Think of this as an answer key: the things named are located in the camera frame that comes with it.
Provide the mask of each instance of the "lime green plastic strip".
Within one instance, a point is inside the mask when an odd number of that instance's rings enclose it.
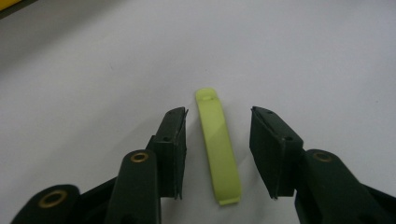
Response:
[[[211,88],[195,93],[209,159],[212,185],[220,205],[237,203],[241,182],[220,100]]]

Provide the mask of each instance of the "yellow object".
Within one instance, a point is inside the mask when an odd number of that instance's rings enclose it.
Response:
[[[16,3],[19,3],[20,1],[21,0],[0,0],[0,11]]]
[[[195,93],[209,159],[212,185],[220,205],[237,203],[241,182],[220,100],[211,88]]]

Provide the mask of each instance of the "white table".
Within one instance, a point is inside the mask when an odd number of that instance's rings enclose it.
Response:
[[[184,199],[162,200],[164,224],[298,223],[250,154],[253,105],[396,196],[395,72],[391,0],[40,0],[0,20],[0,222],[47,187],[114,177],[179,106],[190,110]],[[213,197],[202,87],[223,103],[239,204]]]

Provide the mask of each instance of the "yellow-green object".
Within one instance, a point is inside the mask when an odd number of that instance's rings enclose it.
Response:
[[[10,7],[21,0],[0,0],[0,11],[5,9],[6,7]]]
[[[237,203],[241,182],[220,100],[211,88],[195,93],[209,159],[212,185],[220,205]]]

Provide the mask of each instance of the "green strip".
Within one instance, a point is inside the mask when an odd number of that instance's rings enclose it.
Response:
[[[215,90],[210,88],[198,90],[195,99],[216,200],[220,205],[237,203],[241,197],[241,182],[220,100]]]

